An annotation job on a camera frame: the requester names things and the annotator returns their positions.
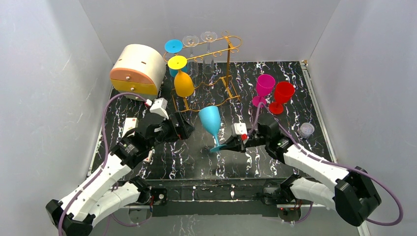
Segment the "yellow wine glass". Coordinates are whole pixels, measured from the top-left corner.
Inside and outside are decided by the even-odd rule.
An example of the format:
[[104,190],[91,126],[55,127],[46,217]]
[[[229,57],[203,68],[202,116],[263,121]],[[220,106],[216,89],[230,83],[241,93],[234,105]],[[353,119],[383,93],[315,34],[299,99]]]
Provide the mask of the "yellow wine glass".
[[168,60],[168,67],[177,71],[174,78],[174,87],[179,97],[189,97],[194,93],[194,84],[191,77],[182,71],[187,66],[187,59],[184,56],[173,56]]

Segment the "light blue wine glass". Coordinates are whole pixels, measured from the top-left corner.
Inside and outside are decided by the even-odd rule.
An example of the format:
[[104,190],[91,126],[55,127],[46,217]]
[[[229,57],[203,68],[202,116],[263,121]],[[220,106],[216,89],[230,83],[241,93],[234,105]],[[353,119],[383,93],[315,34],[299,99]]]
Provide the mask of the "light blue wine glass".
[[217,106],[207,106],[198,113],[203,128],[210,133],[215,140],[215,147],[210,152],[219,152],[226,145],[221,145],[218,139],[218,133],[221,127],[221,117]]

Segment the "magenta wine glass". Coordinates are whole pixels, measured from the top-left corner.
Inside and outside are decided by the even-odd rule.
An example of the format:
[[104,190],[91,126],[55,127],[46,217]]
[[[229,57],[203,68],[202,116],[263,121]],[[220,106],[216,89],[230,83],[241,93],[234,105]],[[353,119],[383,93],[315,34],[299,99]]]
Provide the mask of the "magenta wine glass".
[[252,98],[252,104],[258,107],[260,103],[267,104],[265,96],[269,95],[275,87],[275,79],[269,74],[262,74],[257,78],[257,95]]

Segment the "red wine glass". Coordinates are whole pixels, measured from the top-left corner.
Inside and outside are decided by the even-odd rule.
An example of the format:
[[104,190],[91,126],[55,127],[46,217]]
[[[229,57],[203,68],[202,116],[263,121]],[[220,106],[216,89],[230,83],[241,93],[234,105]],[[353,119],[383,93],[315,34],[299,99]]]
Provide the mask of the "red wine glass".
[[279,82],[274,91],[274,101],[269,105],[269,110],[274,115],[281,114],[284,110],[283,104],[288,102],[295,93],[294,86],[289,82]]

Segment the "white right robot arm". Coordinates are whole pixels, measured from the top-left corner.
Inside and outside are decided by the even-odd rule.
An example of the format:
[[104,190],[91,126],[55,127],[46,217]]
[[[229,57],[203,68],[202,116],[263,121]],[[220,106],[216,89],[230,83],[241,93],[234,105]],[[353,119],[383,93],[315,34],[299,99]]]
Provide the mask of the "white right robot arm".
[[246,152],[247,148],[264,146],[267,154],[279,162],[295,167],[313,177],[313,181],[293,174],[273,192],[263,196],[277,203],[308,200],[335,210],[347,223],[360,226],[382,200],[366,171],[328,165],[323,158],[293,142],[274,119],[261,119],[252,134],[234,134],[220,150]]

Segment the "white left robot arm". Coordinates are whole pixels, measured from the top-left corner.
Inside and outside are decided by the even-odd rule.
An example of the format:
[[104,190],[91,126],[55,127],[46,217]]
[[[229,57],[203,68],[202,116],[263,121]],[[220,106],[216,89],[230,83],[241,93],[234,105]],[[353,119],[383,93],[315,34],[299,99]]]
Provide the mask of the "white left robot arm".
[[61,200],[50,200],[46,210],[60,236],[87,236],[93,227],[118,209],[132,203],[153,203],[152,187],[141,177],[128,180],[111,191],[118,181],[135,169],[159,144],[188,139],[195,130],[181,112],[160,124],[151,124],[142,134],[128,130],[110,150],[107,159],[79,187]]

